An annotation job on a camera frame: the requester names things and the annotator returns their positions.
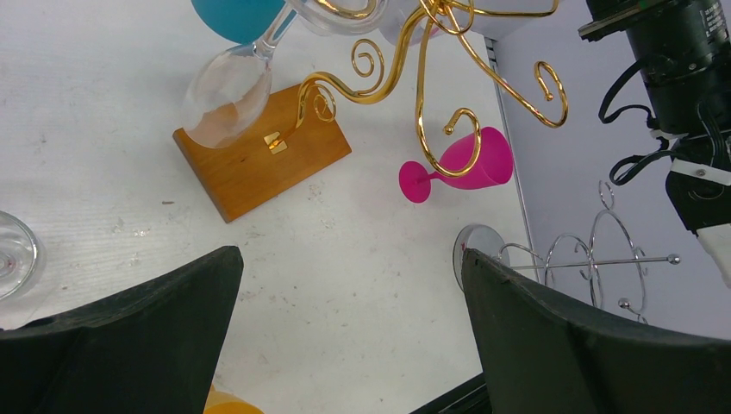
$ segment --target gold metal holder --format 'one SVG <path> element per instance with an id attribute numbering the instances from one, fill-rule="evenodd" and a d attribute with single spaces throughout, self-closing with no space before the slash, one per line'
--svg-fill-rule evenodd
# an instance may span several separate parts
<path id="1" fill-rule="evenodd" d="M 419 63 L 417 67 L 417 80 L 416 80 L 416 102 L 415 102 L 415 130 L 416 136 L 419 138 L 419 142 L 422 146 L 422 151 L 427 158 L 427 161 L 431 166 L 440 174 L 450 177 L 457 178 L 466 175 L 475 165 L 478 160 L 480 150 L 482 148 L 482 135 L 480 134 L 480 124 L 475 113 L 468 108 L 459 108 L 454 111 L 452 118 L 449 120 L 447 125 L 444 127 L 444 133 L 450 135 L 453 132 L 454 125 L 459 121 L 462 116 L 466 116 L 472 122 L 474 128 L 475 145 L 472 151 L 472 157 L 467 164 L 459 170 L 450 170 L 445 168 L 438 161 L 427 143 L 426 133 L 424 131 L 423 122 L 423 108 L 424 108 L 424 75 L 427 62 L 427 49 L 428 42 L 431 37 L 432 28 L 436 26 L 441 31 L 448 35 L 457 36 L 462 47 L 467 51 L 467 54 L 472 60 L 489 76 L 494 82 L 504 88 L 510 96 L 512 96 L 518 103 L 520 103 L 528 112 L 533 114 L 540 122 L 550 128 L 558 128 L 566 122 L 568 117 L 569 104 L 566 99 L 566 93 L 564 86 L 561 84 L 559 76 L 553 70 L 553 68 L 544 61 L 538 61 L 534 65 L 534 76 L 538 81 L 540 88 L 543 90 L 544 97 L 547 101 L 554 99 L 553 93 L 546 86 L 546 81 L 541 73 L 545 71 L 553 79 L 556 84 L 559 98 L 561 100 L 561 118 L 558 121 L 548 119 L 546 116 L 540 113 L 528 100 L 526 100 L 520 93 L 513 89 L 508 82 L 497 75 L 490 66 L 488 66 L 482 58 L 480 58 L 475 52 L 474 47 L 465 38 L 465 34 L 470 30 L 474 23 L 475 16 L 493 16 L 493 17 L 544 17 L 550 16 L 556 11 L 559 0 L 553 0 L 553 7 L 544 12 L 521 12 L 521 11 L 494 11 L 486 9 L 478 9 L 475 7 L 474 0 L 469 0 L 468 4 L 460 3 L 456 0 L 419 0 L 420 5 L 414 10 L 404 23 L 403 28 L 398 36 L 398 42 L 396 51 L 394 52 L 393 65 L 390 69 L 388 77 L 385 78 L 385 64 L 384 57 L 381 53 L 380 48 L 373 41 L 367 39 L 360 39 L 355 42 L 353 49 L 351 50 L 351 63 L 353 69 L 361 78 L 370 78 L 376 70 L 376 60 L 372 53 L 361 52 L 357 53 L 357 49 L 361 45 L 368 45 L 373 48 L 375 54 L 378 56 L 378 79 L 376 84 L 366 90 L 354 91 L 349 88 L 342 80 L 335 75 L 328 72 L 314 72 L 310 74 L 299 87 L 298 92 L 298 103 L 297 103 L 297 117 L 294 125 L 286 130 L 285 132 L 275 132 L 267 135 L 264 139 L 269 149 L 273 152 L 278 150 L 278 146 L 284 144 L 284 140 L 290 138 L 297 129 L 303 125 L 304 118 L 306 116 L 307 102 L 309 94 L 318 90 L 323 94 L 318 94 L 316 99 L 313 101 L 315 107 L 315 113 L 317 117 L 324 122 L 332 122 L 335 118 L 336 104 L 332 93 L 329 89 L 323 85 L 327 84 L 336 91 L 338 91 L 343 97 L 356 104 L 375 104 L 381 102 L 387 98 L 393 90 L 396 88 L 401 74 L 403 73 L 404 63 L 406 61 L 406 54 L 409 50 L 409 40 L 411 35 L 414 33 L 416 27 L 418 27 L 424 19 L 426 20 L 424 35 L 422 37 L 421 46 L 419 48 Z M 362 19 L 369 16 L 373 12 L 375 7 L 375 0 L 369 0 L 368 5 L 362 10 L 348 10 L 340 9 L 328 0 L 316 0 L 318 4 L 324 9 L 336 14 L 337 16 L 346 17 L 349 19 Z M 454 9 L 467 12 L 469 15 L 469 21 L 461 27 L 454 14 Z M 368 70 L 362 70 L 358 66 L 357 58 L 365 58 L 370 63 Z"/>

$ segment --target wine glass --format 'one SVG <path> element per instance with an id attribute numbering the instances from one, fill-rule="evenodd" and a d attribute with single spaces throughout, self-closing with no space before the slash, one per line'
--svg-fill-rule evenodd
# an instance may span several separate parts
<path id="1" fill-rule="evenodd" d="M 0 211 L 0 299 L 18 292 L 39 273 L 44 258 L 41 242 L 33 231 Z"/>
<path id="2" fill-rule="evenodd" d="M 492 127 L 481 129 L 482 147 L 478 160 L 464 177 L 448 178 L 438 172 L 427 172 L 423 165 L 408 161 L 398 172 L 401 192 L 412 203 L 427 201 L 432 191 L 431 180 L 439 179 L 445 184 L 460 190 L 503 185 L 513 176 L 513 152 L 505 136 Z M 441 156 L 440 163 L 450 169 L 460 169 L 467 165 L 475 148 L 475 134 L 457 140 Z"/>
<path id="3" fill-rule="evenodd" d="M 183 102 L 183 130 L 204 147 L 236 142 L 266 107 L 274 51 L 297 14 L 329 32 L 356 35 L 377 27 L 386 4 L 387 0 L 286 0 L 258 40 L 219 53 L 193 79 Z M 369 13 L 364 16 L 358 10 Z M 252 11 L 249 18 L 254 19 L 256 10 Z"/>

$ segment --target clear wine glass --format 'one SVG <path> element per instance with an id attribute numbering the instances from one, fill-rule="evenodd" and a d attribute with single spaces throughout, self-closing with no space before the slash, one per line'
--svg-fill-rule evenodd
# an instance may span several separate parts
<path id="1" fill-rule="evenodd" d="M 227 147 L 259 118 L 272 88 L 272 58 L 298 14 L 328 32 L 356 35 L 375 29 L 387 0 L 286 0 L 256 41 L 219 53 L 193 79 L 183 102 L 183 130 L 198 144 Z M 332 9 L 370 7 L 368 17 L 348 17 Z"/>
<path id="2" fill-rule="evenodd" d="M 41 242 L 23 222 L 0 211 L 0 299 L 17 293 L 43 268 Z"/>

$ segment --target wooden base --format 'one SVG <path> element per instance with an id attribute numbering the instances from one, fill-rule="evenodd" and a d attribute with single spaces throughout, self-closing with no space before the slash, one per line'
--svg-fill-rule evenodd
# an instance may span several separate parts
<path id="1" fill-rule="evenodd" d="M 298 89 L 295 85 L 269 96 L 259 119 L 230 147 L 201 147 L 182 129 L 173 133 L 226 223 L 350 154 L 337 121 L 320 121 L 314 109 L 297 132 L 286 138 L 286 149 L 270 151 L 264 137 L 292 127 Z M 310 95 L 308 105 L 312 108 L 316 94 L 313 91 Z"/>

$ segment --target white table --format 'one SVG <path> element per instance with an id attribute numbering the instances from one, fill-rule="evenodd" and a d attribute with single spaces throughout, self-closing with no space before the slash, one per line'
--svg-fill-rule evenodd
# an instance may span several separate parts
<path id="1" fill-rule="evenodd" d="M 390 44 L 369 37 L 390 62 Z M 354 41 L 295 23 L 277 51 L 273 89 L 315 69 L 366 85 L 350 67 Z M 453 141 L 440 128 L 460 106 L 502 127 L 492 82 L 457 40 L 429 46 L 435 152 Z M 267 414 L 407 413 L 479 373 L 453 241 L 475 222 L 511 242 L 526 243 L 526 230 L 512 182 L 482 191 L 435 183 L 421 205 L 401 195 L 398 168 L 423 161 L 413 124 L 418 50 L 384 102 L 336 97 L 352 154 L 225 224 L 171 133 L 188 82 L 226 47 L 185 0 L 2 2 L 0 210 L 34 229 L 48 255 L 33 290 L 0 303 L 0 326 L 234 244 L 246 270 L 215 384 Z M 461 122 L 454 137 L 468 132 Z"/>

